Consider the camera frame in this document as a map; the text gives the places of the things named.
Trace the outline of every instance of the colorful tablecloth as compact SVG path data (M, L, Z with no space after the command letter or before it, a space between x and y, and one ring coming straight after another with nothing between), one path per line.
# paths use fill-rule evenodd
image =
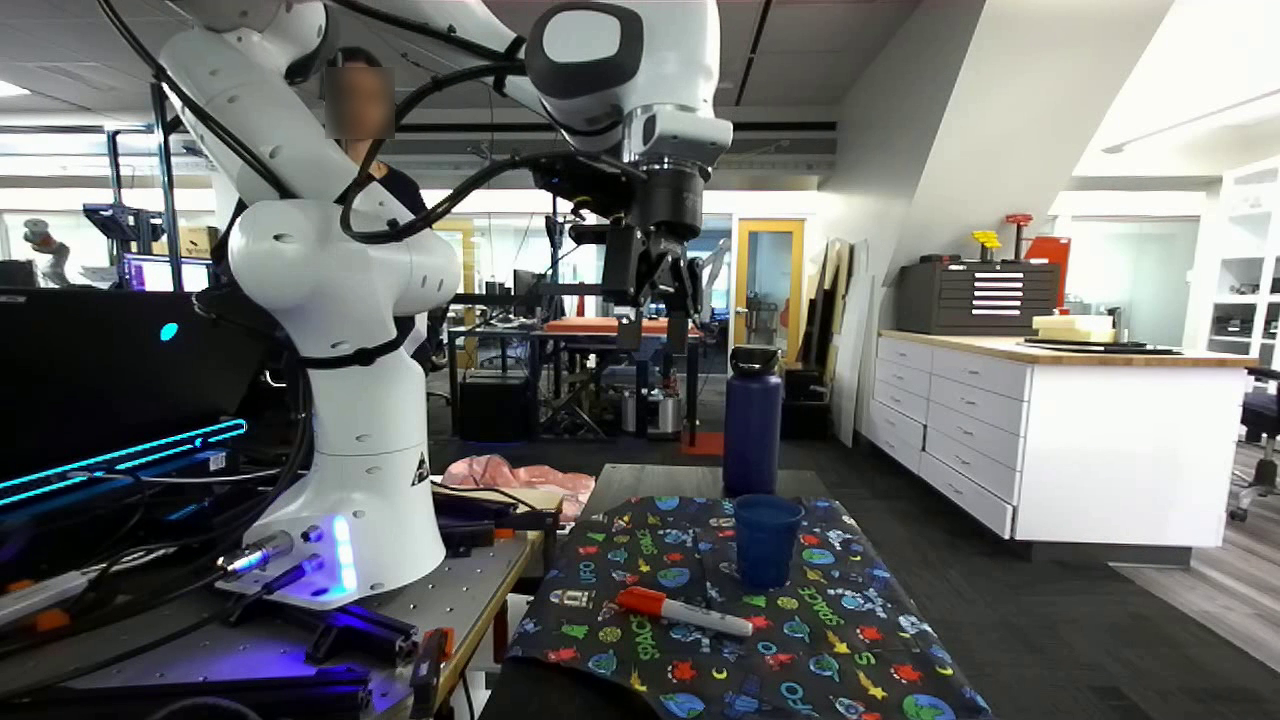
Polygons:
M756 638L624 618L624 583L746 618ZM990 716L835 502L803 504L775 593L735 588L727 502L646 497L584 517L512 656L615 679L656 716Z

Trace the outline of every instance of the box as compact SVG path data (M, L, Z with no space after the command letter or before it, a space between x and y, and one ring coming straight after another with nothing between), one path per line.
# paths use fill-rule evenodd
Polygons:
M475 375L456 383L450 436L458 440L530 440L537 406L528 379Z
M893 330L940 335L1026 335L1047 315L1057 275L1047 264L905 264L893 284Z
M174 232L174 244L179 244L182 255L207 255L213 244L217 244L217 230L213 224L182 224Z

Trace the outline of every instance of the shelf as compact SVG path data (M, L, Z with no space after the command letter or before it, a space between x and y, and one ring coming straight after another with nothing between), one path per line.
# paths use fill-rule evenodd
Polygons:
M1205 224L1196 268L1208 302L1205 345L1228 356L1280 360L1280 163L1256 163L1223 179Z

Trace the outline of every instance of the pole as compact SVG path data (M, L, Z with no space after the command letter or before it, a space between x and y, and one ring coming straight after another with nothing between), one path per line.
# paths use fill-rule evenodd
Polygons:
M182 292L182 262L179 262L179 242L174 242L174 197L170 197L170 149L168 149L168 106L161 81L151 81L151 113L157 113L157 160L161 160L161 199L162 199L162 242L168 242L168 272L170 272L170 292Z

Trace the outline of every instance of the blue cup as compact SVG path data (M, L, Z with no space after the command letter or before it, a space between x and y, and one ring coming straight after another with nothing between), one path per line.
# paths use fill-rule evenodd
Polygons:
M738 588L766 593L792 578L799 534L799 504L781 497L738 497L735 517L735 582Z

